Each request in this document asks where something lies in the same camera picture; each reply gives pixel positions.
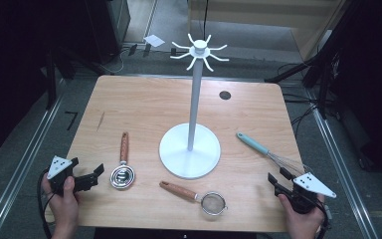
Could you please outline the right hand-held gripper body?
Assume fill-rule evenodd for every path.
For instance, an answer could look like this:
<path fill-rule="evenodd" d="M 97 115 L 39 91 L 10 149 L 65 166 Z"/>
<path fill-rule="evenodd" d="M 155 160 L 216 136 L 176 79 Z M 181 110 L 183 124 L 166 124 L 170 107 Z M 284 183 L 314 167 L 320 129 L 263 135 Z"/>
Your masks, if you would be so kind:
<path fill-rule="evenodd" d="M 330 198 L 336 197 L 335 192 L 310 172 L 301 176 L 286 175 L 286 179 L 292 182 L 292 190 L 275 181 L 275 196 L 284 195 L 296 213 L 306 214 L 310 212 L 317 205 L 318 194 Z"/>

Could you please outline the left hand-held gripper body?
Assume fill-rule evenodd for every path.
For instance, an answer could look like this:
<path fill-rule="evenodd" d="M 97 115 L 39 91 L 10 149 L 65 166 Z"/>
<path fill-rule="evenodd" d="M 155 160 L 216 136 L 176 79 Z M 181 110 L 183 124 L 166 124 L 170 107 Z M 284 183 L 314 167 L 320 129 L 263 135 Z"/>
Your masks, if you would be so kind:
<path fill-rule="evenodd" d="M 71 159 L 65 159 L 59 156 L 53 158 L 47 175 L 53 193 L 58 195 L 64 194 L 64 184 L 69 176 L 74 178 L 74 192 L 88 191 L 93 186 L 98 185 L 98 177 L 96 177 L 94 172 L 75 177 L 73 170 Z"/>

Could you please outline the steel scoop with wooden handle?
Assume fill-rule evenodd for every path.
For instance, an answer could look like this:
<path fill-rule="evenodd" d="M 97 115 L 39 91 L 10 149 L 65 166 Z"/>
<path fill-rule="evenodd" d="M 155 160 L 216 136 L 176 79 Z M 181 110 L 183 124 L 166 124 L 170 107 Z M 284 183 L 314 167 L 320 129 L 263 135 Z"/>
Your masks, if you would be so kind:
<path fill-rule="evenodd" d="M 128 163 L 129 135 L 125 131 L 121 137 L 119 166 L 110 175 L 110 183 L 116 189 L 128 188 L 135 179 L 135 172 Z"/>

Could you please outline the whisk with teal handle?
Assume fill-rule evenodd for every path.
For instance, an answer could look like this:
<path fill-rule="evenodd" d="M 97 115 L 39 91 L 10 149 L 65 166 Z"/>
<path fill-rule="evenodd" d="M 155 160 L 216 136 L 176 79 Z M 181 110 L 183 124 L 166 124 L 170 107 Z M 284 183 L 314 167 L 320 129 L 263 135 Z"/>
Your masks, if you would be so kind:
<path fill-rule="evenodd" d="M 305 173 L 312 172 L 312 169 L 309 166 L 300 161 L 274 154 L 267 147 L 242 132 L 237 133 L 237 138 L 244 144 L 272 160 L 279 168 L 286 169 L 291 175 L 301 176 Z"/>

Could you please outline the mesh strainer with wooden handle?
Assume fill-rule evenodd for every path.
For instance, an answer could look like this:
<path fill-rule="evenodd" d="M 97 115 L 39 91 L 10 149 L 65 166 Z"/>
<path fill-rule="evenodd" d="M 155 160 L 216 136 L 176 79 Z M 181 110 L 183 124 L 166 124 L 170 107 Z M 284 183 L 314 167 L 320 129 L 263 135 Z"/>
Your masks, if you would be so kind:
<path fill-rule="evenodd" d="M 160 181 L 159 186 L 171 193 L 198 202 L 202 210 L 211 216 L 221 215 L 228 208 L 225 198 L 215 191 L 200 195 L 190 189 L 166 181 Z"/>

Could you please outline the white utensil rack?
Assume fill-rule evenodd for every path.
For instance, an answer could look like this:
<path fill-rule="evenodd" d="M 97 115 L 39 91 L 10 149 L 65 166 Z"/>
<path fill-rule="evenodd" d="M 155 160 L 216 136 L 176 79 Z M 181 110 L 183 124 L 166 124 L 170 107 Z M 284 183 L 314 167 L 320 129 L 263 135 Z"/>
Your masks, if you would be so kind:
<path fill-rule="evenodd" d="M 178 49 L 187 50 L 187 53 L 171 56 L 171 59 L 192 57 L 187 67 L 187 71 L 193 71 L 189 121 L 180 123 L 165 133 L 159 143 L 159 157 L 164 167 L 175 176 L 197 179 L 210 173 L 221 157 L 221 144 L 217 136 L 206 126 L 197 123 L 203 67 L 213 72 L 208 58 L 220 62 L 228 62 L 228 59 L 212 54 L 213 51 L 225 49 L 226 45 L 210 48 L 211 35 L 205 40 L 194 40 L 191 34 L 188 34 L 188 39 L 191 43 L 189 47 L 172 43 Z"/>

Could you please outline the person's right hand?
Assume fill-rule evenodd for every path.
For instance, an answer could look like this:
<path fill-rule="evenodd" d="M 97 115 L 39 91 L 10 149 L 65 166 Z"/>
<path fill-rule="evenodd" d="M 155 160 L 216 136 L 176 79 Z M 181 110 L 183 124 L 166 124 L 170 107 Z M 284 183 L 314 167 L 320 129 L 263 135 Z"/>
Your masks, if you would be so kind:
<path fill-rule="evenodd" d="M 316 233 L 324 220 L 324 214 L 320 209 L 315 208 L 309 213 L 299 214 L 292 209 L 291 204 L 285 195 L 279 194 L 278 199 L 285 210 L 286 229 L 288 234 L 296 231 Z"/>

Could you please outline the person's left hand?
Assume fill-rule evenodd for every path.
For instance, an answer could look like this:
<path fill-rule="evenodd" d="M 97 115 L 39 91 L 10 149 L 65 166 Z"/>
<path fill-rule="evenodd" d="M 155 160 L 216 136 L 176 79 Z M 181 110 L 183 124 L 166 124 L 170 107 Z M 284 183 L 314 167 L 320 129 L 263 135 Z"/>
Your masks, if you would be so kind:
<path fill-rule="evenodd" d="M 72 176 L 69 176 L 64 184 L 64 194 L 62 196 L 54 195 L 47 175 L 43 176 L 42 188 L 48 196 L 51 210 L 55 216 L 56 228 L 76 228 L 79 219 L 79 203 L 74 194 L 75 182 Z"/>

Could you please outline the black stand legs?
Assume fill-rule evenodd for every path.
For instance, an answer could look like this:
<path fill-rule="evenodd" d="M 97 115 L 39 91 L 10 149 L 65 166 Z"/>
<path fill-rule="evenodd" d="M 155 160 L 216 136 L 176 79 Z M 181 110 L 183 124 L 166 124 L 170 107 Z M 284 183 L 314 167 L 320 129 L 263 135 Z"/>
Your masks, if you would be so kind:
<path fill-rule="evenodd" d="M 302 72 L 304 69 L 308 69 L 302 79 L 302 84 L 306 88 L 312 88 L 316 82 L 319 82 L 317 106 L 321 117 L 325 120 L 326 94 L 328 81 L 331 78 L 331 63 L 329 60 L 326 60 L 324 57 L 321 57 L 319 54 L 317 54 L 306 62 L 297 64 L 284 73 L 281 73 L 273 78 L 265 79 L 265 82 L 277 84 L 280 81 L 295 75 L 296 73 Z"/>

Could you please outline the black cabinet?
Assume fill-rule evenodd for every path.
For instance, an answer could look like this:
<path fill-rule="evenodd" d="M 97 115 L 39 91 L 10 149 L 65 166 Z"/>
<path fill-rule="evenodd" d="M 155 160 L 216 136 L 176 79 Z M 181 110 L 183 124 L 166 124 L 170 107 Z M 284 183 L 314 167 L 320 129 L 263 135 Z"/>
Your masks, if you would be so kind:
<path fill-rule="evenodd" d="M 94 39 L 94 58 L 104 64 L 120 53 L 130 23 L 127 0 L 85 1 Z"/>

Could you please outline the white paper sheet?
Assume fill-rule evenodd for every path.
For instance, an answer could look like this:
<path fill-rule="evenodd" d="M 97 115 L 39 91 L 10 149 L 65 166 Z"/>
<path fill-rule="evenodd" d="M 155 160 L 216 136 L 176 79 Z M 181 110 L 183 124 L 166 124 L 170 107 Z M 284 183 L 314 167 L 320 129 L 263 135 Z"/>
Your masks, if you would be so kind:
<path fill-rule="evenodd" d="M 143 38 L 146 44 L 149 44 L 150 46 L 157 48 L 164 44 L 164 41 L 157 37 L 156 35 L 149 35 Z"/>

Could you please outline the light wooden desk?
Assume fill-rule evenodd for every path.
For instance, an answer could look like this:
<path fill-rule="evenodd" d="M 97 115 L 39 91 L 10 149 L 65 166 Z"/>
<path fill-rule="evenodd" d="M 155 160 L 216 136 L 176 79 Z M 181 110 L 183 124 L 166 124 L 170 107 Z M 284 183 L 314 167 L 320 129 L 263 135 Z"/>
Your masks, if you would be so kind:
<path fill-rule="evenodd" d="M 204 19 L 291 28 L 300 56 L 308 60 L 341 18 L 348 0 L 188 0 L 188 24 Z"/>

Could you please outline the aluminium floor rail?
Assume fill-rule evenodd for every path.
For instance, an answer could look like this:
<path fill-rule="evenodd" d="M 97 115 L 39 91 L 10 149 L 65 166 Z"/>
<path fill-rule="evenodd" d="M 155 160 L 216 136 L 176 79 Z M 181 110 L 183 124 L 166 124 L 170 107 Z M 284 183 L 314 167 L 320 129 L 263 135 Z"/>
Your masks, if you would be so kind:
<path fill-rule="evenodd" d="M 369 212 L 344 162 L 328 121 L 322 117 L 319 110 L 315 110 L 313 115 L 363 238 L 379 239 Z"/>
<path fill-rule="evenodd" d="M 55 115 L 40 97 L 0 146 L 0 230 Z"/>

